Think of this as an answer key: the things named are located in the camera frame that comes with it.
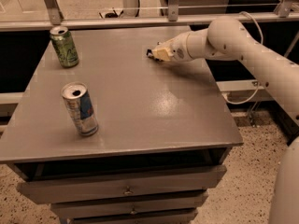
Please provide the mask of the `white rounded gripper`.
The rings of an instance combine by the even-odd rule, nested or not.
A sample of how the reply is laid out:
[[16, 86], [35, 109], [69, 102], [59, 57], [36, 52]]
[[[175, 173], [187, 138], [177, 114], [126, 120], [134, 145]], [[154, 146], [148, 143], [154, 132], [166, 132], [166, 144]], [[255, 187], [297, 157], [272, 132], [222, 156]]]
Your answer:
[[187, 41], [191, 32], [180, 34], [158, 45], [152, 50], [155, 59], [165, 62], [189, 62], [193, 57], [188, 52]]

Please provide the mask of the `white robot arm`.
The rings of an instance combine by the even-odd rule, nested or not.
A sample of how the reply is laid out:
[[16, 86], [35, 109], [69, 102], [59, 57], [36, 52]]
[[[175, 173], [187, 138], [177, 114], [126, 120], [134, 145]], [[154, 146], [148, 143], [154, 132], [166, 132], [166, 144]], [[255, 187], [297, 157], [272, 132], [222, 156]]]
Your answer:
[[[151, 50], [156, 60], [237, 60], [299, 124], [299, 65], [256, 41], [232, 17], [219, 17], [200, 31], [186, 32]], [[275, 182], [269, 224], [299, 224], [299, 137], [287, 147]]]

